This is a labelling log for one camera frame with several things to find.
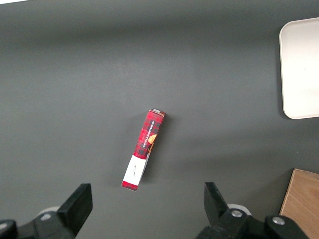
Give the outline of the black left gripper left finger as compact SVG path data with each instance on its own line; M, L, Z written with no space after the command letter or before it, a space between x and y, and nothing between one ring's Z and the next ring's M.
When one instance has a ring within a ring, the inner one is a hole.
M83 183L61 205L42 210L34 220L36 239L74 239L93 209L90 183Z

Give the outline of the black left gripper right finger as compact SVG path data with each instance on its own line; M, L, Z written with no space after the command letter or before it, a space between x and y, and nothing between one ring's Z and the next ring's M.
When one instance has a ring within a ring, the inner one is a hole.
M213 182L204 187L204 208L210 225L197 239L307 239L298 224L286 216L268 215L255 219L240 208L231 208Z

